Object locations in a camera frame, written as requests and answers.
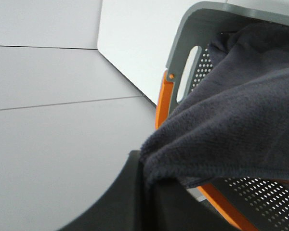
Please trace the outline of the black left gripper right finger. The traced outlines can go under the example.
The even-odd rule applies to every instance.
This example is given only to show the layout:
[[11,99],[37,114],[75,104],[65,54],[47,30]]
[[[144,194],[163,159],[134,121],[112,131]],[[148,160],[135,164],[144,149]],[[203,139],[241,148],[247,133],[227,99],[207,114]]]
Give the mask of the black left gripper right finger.
[[198,202],[178,181],[161,180],[151,188],[154,231],[236,231],[224,218]]

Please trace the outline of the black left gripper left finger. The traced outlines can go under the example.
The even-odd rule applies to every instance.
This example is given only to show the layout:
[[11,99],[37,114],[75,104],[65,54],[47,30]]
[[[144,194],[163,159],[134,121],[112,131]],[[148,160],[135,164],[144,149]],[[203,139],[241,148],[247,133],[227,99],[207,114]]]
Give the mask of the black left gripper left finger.
[[61,231],[145,231],[145,197],[140,151],[132,150],[106,192]]

